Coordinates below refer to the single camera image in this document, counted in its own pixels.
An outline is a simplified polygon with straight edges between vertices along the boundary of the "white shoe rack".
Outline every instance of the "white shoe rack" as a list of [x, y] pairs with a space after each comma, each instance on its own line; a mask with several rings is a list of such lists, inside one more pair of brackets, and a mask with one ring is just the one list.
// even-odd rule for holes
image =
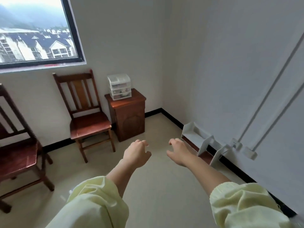
[[[229, 145], [222, 145], [217, 142], [213, 135], [201, 129], [195, 122], [190, 122], [183, 127], [181, 139], [191, 146], [197, 153], [210, 166], [213, 166], [216, 161], [228, 150], [231, 149]], [[207, 151], [210, 145], [216, 150], [213, 156]]]

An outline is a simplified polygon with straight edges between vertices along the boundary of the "wooden nightstand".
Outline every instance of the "wooden nightstand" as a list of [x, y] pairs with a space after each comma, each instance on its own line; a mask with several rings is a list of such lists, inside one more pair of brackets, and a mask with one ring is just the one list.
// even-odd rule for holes
[[113, 101], [106, 94], [114, 131], [120, 142], [145, 132], [145, 96], [132, 89], [132, 97]]

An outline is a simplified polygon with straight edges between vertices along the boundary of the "forearm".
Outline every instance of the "forearm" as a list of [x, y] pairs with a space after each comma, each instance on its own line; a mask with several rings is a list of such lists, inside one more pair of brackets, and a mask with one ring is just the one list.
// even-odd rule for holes
[[208, 195], [219, 184], [231, 181], [195, 155], [190, 154], [185, 157], [184, 164], [194, 174]]
[[127, 184], [134, 173], [135, 169], [125, 160], [120, 160], [119, 163], [106, 176], [118, 188], [119, 195], [123, 197]]

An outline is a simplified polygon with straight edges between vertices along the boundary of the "window sill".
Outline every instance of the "window sill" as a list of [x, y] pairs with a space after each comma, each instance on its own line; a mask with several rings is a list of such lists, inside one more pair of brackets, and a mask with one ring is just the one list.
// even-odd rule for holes
[[0, 69], [0, 73], [12, 73], [12, 72], [22, 72], [29, 70], [42, 70], [42, 69], [51, 69], [51, 68], [59, 68], [59, 67], [67, 67], [67, 66], [81, 66], [86, 65], [87, 62], [73, 62], [73, 63], [62, 63], [62, 64], [54, 64], [54, 65], [40, 65], [40, 66], [29, 66], [29, 67], [18, 67], [18, 68], [8, 68], [8, 69]]

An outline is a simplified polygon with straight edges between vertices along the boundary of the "floor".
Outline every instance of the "floor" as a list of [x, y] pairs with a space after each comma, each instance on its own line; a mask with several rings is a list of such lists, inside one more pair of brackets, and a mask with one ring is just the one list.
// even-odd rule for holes
[[[77, 145], [71, 144], [50, 152], [54, 164], [47, 165], [47, 175], [55, 184], [50, 192], [42, 183], [30, 187], [4, 201], [11, 204], [9, 214], [0, 212], [1, 227], [44, 228], [64, 206], [69, 190], [83, 180], [106, 175], [123, 157], [124, 150], [136, 139], [147, 140], [152, 157], [135, 171], [127, 186], [124, 200], [130, 209], [127, 228], [148, 227], [217, 227], [208, 196], [191, 172], [174, 164], [166, 150], [170, 138], [180, 137], [181, 129], [162, 114], [146, 118], [146, 132], [127, 141], [105, 143], [87, 150], [85, 164]], [[89, 138], [94, 142], [100, 137]], [[221, 163], [215, 167], [232, 181], [243, 181]], [[0, 195], [36, 180], [33, 173], [25, 173], [0, 185]]]

